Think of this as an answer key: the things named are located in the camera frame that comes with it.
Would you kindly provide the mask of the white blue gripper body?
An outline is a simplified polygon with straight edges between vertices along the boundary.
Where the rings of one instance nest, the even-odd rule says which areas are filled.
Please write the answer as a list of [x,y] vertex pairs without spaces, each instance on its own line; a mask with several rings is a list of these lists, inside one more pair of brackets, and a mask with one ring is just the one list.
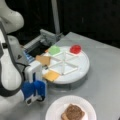
[[24,100],[28,105],[35,101],[45,100],[47,85],[42,78],[42,65],[39,62],[30,63],[24,71],[25,82],[22,86]]

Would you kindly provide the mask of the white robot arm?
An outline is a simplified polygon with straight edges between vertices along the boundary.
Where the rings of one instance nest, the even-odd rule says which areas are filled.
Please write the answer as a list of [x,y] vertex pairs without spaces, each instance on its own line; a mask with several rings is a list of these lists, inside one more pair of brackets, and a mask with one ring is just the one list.
[[7,33],[22,28],[24,20],[19,12],[10,9],[5,0],[0,0],[0,114],[24,100],[45,99],[46,84],[23,76],[14,59]]

